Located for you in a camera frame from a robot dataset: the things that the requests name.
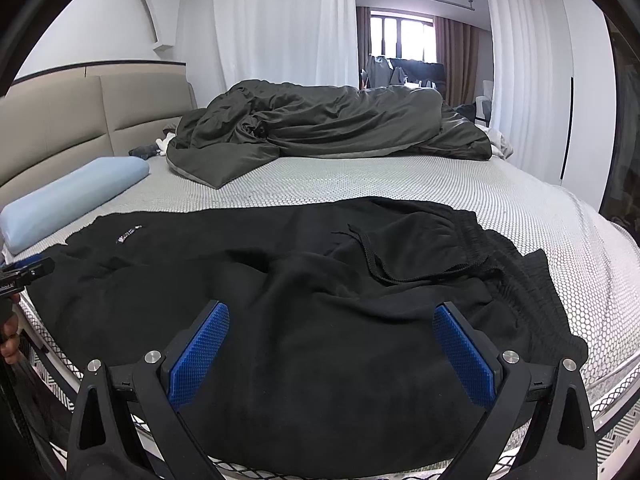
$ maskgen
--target brown curtain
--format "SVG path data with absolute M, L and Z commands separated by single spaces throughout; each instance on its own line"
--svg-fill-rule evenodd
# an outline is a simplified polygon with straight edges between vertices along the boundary
M 356 27 L 358 29 L 358 69 L 362 70 L 371 54 L 371 8 L 356 7 Z
M 478 69 L 478 29 L 447 18 L 433 20 L 436 58 L 447 76 L 445 101 L 452 107 L 471 104 Z

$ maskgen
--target crumpled comforter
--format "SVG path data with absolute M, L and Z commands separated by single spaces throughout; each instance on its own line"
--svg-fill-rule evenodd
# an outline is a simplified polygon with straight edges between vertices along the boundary
M 185 114 L 171 168 L 219 189 L 280 156 L 360 158 L 409 152 L 488 160 L 488 137 L 434 89 L 357 90 L 242 81 Z

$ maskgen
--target metal screw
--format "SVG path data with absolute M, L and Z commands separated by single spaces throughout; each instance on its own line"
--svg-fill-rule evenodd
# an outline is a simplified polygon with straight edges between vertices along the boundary
M 569 358 L 562 361 L 562 365 L 570 372 L 575 372 L 578 368 L 578 365 L 575 363 L 575 361 Z
M 162 354 L 158 350 L 152 350 L 145 355 L 145 362 L 152 365 L 154 363 L 157 363 L 161 357 Z
M 102 363 L 100 362 L 100 359 L 94 359 L 87 365 L 86 369 L 92 373 L 95 373 L 100 369 L 101 366 Z
M 505 350 L 502 354 L 502 358 L 510 365 L 514 365 L 520 360 L 520 356 L 513 350 Z

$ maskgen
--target beige leather headboard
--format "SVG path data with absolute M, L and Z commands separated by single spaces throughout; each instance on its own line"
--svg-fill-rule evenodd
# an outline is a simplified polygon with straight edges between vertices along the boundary
M 153 143 L 194 108 L 184 67 L 140 66 L 48 74 L 0 99 L 0 210 L 94 158 Z

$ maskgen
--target light blue pillow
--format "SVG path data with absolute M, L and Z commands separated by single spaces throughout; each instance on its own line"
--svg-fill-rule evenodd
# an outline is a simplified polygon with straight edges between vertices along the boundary
M 11 254 L 21 253 L 148 174 L 146 160 L 103 156 L 11 202 L 0 212 L 0 230 L 7 249 Z

